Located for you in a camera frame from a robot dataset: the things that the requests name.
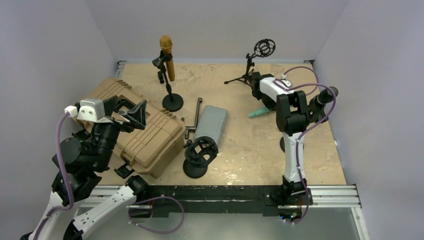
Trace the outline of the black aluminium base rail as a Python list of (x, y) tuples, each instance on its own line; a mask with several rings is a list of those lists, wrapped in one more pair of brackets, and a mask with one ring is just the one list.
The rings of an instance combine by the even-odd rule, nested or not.
[(149, 185), (122, 209), (136, 218), (166, 218), (170, 213), (261, 214), (295, 221), (306, 210), (359, 208), (354, 185), (309, 185), (309, 196), (281, 205), (270, 198), (279, 185)]

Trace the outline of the black clip stand round base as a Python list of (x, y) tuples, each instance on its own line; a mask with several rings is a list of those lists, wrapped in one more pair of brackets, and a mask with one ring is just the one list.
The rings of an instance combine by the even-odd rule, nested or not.
[(183, 107), (184, 100), (179, 94), (172, 92), (172, 87), (169, 84), (168, 77), (167, 77), (167, 68), (165, 66), (165, 63), (167, 61), (168, 61), (168, 57), (165, 56), (161, 50), (159, 57), (155, 58), (152, 61), (152, 64), (159, 69), (158, 72), (162, 72), (165, 88), (167, 91), (167, 95), (165, 95), (164, 98), (162, 99), (162, 107), (169, 112), (176, 112)]

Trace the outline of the black shock mount round base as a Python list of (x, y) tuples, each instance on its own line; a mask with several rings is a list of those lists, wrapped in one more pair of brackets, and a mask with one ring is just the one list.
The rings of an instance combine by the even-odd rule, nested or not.
[(187, 140), (183, 145), (183, 172), (192, 179), (204, 176), (209, 164), (218, 156), (219, 149), (215, 140), (209, 136), (201, 136), (195, 140)]

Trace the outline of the tan hard case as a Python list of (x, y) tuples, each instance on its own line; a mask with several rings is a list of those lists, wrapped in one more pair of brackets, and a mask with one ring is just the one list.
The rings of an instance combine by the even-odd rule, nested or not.
[[(86, 98), (106, 100), (112, 96), (118, 97), (120, 111), (145, 99), (140, 91), (115, 77), (107, 77)], [(185, 131), (182, 120), (149, 100), (145, 129), (120, 133), (113, 153), (135, 172), (157, 179), (183, 149)]]

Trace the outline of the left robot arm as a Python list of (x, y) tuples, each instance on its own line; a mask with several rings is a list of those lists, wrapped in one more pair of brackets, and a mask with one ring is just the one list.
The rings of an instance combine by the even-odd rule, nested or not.
[[(64, 109), (55, 129), (56, 154), (52, 161), (58, 173), (51, 185), (49, 202), (35, 230), (24, 234), (22, 239), (82, 240), (120, 209), (148, 201), (147, 183), (121, 166), (116, 172), (126, 183), (104, 202), (85, 214), (76, 215), (101, 181), (100, 173), (109, 169), (120, 133), (146, 127), (146, 100), (121, 111), (120, 117), (115, 118), (113, 112), (118, 101), (116, 95), (105, 100), (86, 98)], [(61, 140), (62, 124), (67, 118), (92, 122), (93, 128), (89, 133), (80, 131)]]

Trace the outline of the grey plastic case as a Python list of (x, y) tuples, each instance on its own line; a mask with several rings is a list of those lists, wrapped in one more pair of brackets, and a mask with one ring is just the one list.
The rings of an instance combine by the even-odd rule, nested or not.
[(226, 109), (206, 105), (195, 130), (194, 139), (210, 137), (219, 145), (227, 117), (228, 111)]

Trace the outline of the black tripod shock mount stand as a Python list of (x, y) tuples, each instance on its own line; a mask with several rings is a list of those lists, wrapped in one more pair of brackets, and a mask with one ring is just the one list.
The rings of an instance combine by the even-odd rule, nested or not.
[(265, 38), (265, 39), (259, 40), (254, 45), (253, 53), (252, 54), (247, 53), (245, 57), (247, 59), (245, 73), (241, 77), (237, 77), (232, 80), (225, 81), (224, 84), (227, 85), (229, 83), (239, 81), (249, 86), (252, 79), (251, 74), (253, 73), (253, 70), (255, 67), (255, 63), (253, 62), (253, 59), (256, 57), (259, 57), (259, 58), (269, 57), (275, 52), (275, 49), (276, 49), (276, 44), (272, 39)]

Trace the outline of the teal microphone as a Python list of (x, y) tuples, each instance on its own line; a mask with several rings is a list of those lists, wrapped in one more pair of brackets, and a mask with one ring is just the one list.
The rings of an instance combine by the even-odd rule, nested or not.
[(250, 112), (247, 116), (248, 116), (248, 118), (252, 119), (252, 118), (256, 118), (256, 117), (260, 117), (262, 115), (265, 115), (268, 112), (270, 112), (270, 110), (266, 106), (264, 106), (264, 107), (258, 108), (256, 110)]

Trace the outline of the black microphone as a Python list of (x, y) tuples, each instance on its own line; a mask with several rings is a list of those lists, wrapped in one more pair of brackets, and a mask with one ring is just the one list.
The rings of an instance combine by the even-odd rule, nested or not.
[(336, 87), (330, 86), (330, 89), (322, 90), (318, 95), (314, 96), (309, 102), (309, 111), (312, 115), (324, 114), (324, 108), (331, 103), (339, 94)]

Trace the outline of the small black adapter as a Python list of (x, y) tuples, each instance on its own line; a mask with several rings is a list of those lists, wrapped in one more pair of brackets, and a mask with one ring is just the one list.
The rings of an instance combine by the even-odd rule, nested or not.
[(158, 75), (159, 82), (160, 82), (161, 84), (164, 84), (164, 83), (165, 83), (165, 81), (164, 81), (163, 73), (162, 73), (161, 71), (159, 71), (159, 72), (157, 73), (157, 75)]

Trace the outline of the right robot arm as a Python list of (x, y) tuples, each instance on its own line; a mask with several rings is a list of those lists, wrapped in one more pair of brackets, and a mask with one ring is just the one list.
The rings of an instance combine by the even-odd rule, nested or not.
[(248, 81), (252, 95), (276, 113), (276, 125), (282, 133), (285, 166), (282, 185), (270, 198), (281, 204), (292, 204), (308, 194), (304, 171), (304, 136), (310, 124), (310, 113), (304, 91), (284, 86), (271, 74), (253, 72)]

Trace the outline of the gold microphone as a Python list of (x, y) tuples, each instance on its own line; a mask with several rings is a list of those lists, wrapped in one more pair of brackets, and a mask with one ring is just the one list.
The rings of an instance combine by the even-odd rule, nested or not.
[(162, 35), (159, 39), (159, 45), (164, 55), (168, 58), (166, 62), (168, 79), (173, 82), (175, 80), (175, 67), (172, 56), (173, 43), (171, 37), (169, 35)]

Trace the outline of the black stand with round base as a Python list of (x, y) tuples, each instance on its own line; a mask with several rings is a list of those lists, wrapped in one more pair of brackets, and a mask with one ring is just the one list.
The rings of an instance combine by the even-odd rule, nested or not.
[(278, 130), (292, 137), (295, 133), (304, 133), (311, 123), (328, 121), (324, 108), (332, 101), (319, 96), (311, 99), (309, 104), (297, 97), (279, 100), (276, 105)]

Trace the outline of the grey metal T-bar tool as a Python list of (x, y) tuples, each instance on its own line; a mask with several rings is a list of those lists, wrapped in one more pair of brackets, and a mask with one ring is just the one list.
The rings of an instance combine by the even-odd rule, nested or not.
[(199, 123), (199, 115), (200, 115), (200, 107), (201, 107), (201, 103), (203, 102), (203, 98), (202, 97), (198, 97), (197, 98), (197, 103), (196, 103), (196, 110), (195, 110), (195, 117), (194, 117), (194, 125), (193, 126), (186, 126), (185, 127), (185, 134), (184, 134), (184, 138), (186, 140), (189, 139), (190, 133), (194, 133), (198, 127), (198, 123)]

